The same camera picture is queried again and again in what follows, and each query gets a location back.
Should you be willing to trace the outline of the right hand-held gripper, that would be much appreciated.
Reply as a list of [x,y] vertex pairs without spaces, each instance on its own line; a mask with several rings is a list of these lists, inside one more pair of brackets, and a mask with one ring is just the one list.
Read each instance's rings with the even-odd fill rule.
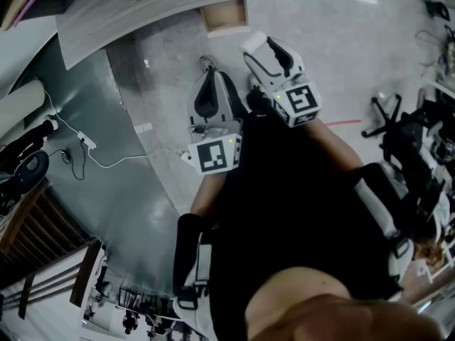
[[266,91],[275,91],[281,86],[273,93],[273,109],[290,128],[314,120],[322,108],[321,95],[315,83],[305,75],[299,75],[284,83],[284,76],[294,77],[304,71],[300,54],[277,38],[268,37],[267,44],[274,52],[284,75],[280,72],[271,73],[248,53],[243,53],[243,59]]

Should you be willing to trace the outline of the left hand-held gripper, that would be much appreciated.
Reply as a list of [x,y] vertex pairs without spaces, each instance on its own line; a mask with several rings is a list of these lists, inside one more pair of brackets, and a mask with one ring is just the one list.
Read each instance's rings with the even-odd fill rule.
[[191,143],[191,164],[199,175],[236,169],[242,147],[242,120],[196,124],[207,120],[231,120],[228,89],[221,73],[210,68],[195,82],[186,102]]

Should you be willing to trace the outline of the white cylindrical roll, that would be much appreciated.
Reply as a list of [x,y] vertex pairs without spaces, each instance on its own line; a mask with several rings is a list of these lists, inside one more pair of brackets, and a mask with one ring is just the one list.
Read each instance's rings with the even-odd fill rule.
[[254,33],[250,36],[240,47],[241,53],[246,53],[249,55],[254,55],[257,50],[259,50],[266,42],[267,35],[261,31]]

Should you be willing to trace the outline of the wooden box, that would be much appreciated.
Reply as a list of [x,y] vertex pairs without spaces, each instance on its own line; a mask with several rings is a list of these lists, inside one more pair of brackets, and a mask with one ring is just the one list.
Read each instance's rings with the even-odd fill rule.
[[232,0],[203,6],[200,13],[209,38],[250,31],[247,0]]

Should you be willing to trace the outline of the person's right forearm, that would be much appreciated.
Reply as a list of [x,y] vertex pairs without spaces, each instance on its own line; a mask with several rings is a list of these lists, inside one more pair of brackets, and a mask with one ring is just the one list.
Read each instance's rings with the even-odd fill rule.
[[339,171],[350,172],[364,166],[359,155],[320,119],[305,124],[304,130]]

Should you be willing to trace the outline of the person's left forearm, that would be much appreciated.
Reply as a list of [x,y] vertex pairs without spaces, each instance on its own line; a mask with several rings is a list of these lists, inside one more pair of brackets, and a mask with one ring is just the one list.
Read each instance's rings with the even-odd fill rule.
[[226,177],[227,173],[214,173],[203,178],[191,205],[191,214],[199,217],[207,217],[210,214],[224,187]]

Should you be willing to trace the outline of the person's left white shoe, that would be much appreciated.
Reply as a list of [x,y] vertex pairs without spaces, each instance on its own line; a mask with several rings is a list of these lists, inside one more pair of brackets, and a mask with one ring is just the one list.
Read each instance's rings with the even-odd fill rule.
[[208,55],[203,55],[198,59],[198,63],[203,73],[210,70],[217,70],[217,64],[214,59]]

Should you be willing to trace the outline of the person's body in black clothing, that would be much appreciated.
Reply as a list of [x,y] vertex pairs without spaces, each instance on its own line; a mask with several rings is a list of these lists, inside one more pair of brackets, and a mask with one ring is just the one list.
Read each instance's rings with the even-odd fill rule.
[[[305,124],[289,128],[262,91],[252,90],[240,111],[240,165],[227,174],[208,217],[218,205],[232,214],[246,205],[252,215],[252,204],[267,200],[302,219],[310,212],[308,194],[332,200],[361,169],[339,171],[309,138]],[[414,242],[417,224],[399,201],[400,221]],[[255,291],[243,317],[246,335],[229,334],[227,341],[444,340],[437,323],[413,307],[392,299],[359,300],[337,278],[309,267],[275,273]]]

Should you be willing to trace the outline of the grey wooden desk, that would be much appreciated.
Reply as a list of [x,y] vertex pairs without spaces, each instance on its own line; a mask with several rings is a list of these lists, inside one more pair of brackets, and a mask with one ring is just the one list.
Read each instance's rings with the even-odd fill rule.
[[226,1],[234,0],[74,0],[55,18],[65,68],[150,23]]

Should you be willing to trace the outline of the black round device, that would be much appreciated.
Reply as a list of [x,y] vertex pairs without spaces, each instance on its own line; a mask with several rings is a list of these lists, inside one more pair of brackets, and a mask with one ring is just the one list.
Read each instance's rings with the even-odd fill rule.
[[36,151],[21,161],[14,171],[16,187],[20,195],[34,189],[46,176],[49,157],[45,151]]

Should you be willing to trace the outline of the pale cylindrical bin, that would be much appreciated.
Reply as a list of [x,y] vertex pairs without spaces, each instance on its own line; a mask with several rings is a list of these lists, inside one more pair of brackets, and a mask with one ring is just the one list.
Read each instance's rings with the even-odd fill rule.
[[0,149],[31,128],[26,120],[45,100],[45,87],[40,80],[32,80],[0,99]]

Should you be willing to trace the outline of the dark wooden slatted rack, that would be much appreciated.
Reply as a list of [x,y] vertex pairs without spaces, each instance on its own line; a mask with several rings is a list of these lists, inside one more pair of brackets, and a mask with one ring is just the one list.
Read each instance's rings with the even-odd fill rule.
[[44,179],[0,222],[0,289],[49,267],[93,241]]

